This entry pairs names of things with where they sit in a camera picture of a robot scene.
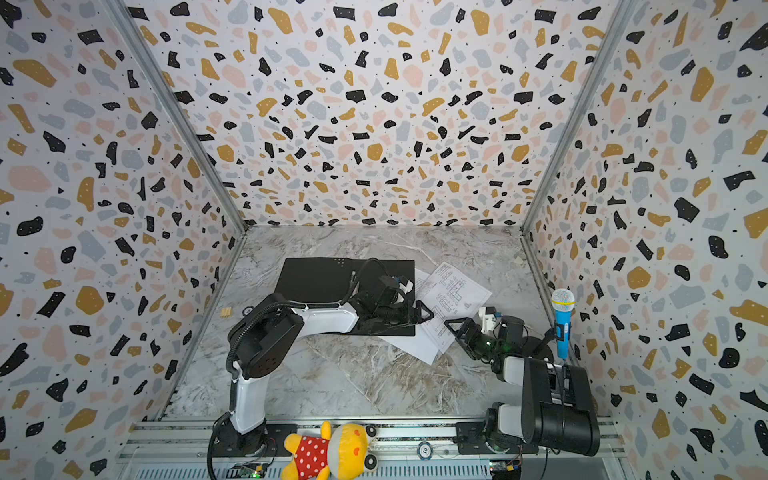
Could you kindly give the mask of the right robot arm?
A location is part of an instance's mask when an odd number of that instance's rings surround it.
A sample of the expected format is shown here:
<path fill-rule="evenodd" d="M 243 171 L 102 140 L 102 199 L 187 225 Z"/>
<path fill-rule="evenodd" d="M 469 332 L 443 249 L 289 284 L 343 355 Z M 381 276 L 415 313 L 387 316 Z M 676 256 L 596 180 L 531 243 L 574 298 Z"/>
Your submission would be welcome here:
<path fill-rule="evenodd" d="M 582 367 L 552 362 L 553 330 L 535 337 L 522 319 L 490 310 L 481 312 L 480 321 L 449 319 L 444 326 L 470 359 L 521 389 L 517 402 L 493 403 L 481 423 L 458 425 L 460 448 L 498 454 L 533 453 L 540 447 L 587 457 L 598 453 L 601 434 L 588 375 Z"/>

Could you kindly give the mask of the text printed paper sheet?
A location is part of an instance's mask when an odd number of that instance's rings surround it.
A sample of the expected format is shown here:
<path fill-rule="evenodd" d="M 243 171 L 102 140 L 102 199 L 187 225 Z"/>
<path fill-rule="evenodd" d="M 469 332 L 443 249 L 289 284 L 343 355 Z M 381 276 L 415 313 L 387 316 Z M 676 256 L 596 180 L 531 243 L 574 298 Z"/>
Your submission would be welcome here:
<path fill-rule="evenodd" d="M 434 304 L 436 297 L 429 292 L 427 294 L 428 307 L 434 312 L 434 318 L 424 324 L 416 326 L 414 336 L 379 336 L 379 339 L 399 348 L 418 360 L 432 365 L 434 361 L 450 346 L 447 340 L 443 312 L 438 304 Z"/>

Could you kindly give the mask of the orange and black folder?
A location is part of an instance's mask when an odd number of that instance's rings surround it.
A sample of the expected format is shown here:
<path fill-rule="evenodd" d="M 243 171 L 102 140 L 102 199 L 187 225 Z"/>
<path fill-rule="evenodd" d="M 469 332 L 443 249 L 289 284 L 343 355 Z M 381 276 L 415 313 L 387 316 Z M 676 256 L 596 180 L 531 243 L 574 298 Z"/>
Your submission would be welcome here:
<path fill-rule="evenodd" d="M 358 321 L 350 333 L 358 336 L 413 336 L 410 321 L 379 321 L 366 318 L 357 306 L 356 294 L 373 286 L 380 276 L 405 276 L 414 283 L 408 295 L 413 306 L 415 262 L 412 260 L 372 260 L 344 257 L 295 257 L 284 261 L 274 292 L 288 301 L 335 305 L 339 301 L 353 307 Z"/>

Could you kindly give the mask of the technical drawing paper sheet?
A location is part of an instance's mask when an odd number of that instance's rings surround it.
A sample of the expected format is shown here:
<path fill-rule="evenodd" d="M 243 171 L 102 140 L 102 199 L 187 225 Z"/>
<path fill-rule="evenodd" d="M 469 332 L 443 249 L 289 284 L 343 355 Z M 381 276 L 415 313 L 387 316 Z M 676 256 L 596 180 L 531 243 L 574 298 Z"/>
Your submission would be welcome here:
<path fill-rule="evenodd" d="M 453 335 L 444 321 L 474 317 L 490 299 L 491 291 L 446 262 L 431 274 L 416 269 L 415 275 L 416 299 L 434 314 L 431 320 L 419 325 L 419 332 L 444 353 L 453 343 Z"/>

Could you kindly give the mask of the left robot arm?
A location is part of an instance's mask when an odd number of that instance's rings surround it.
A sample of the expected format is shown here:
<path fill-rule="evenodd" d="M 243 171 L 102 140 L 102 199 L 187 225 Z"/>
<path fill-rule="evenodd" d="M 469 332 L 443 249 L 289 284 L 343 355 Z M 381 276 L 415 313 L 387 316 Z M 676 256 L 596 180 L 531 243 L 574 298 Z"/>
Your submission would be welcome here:
<path fill-rule="evenodd" d="M 413 284 L 405 277 L 383 275 L 369 291 L 353 278 L 336 301 L 306 303 L 272 294 L 252 308 L 229 335 L 226 370 L 230 375 L 228 425 L 234 447 L 253 453 L 266 441 L 266 396 L 270 375 L 296 340 L 320 334 L 360 333 L 386 336 L 434 318 L 420 300 L 411 300 Z"/>

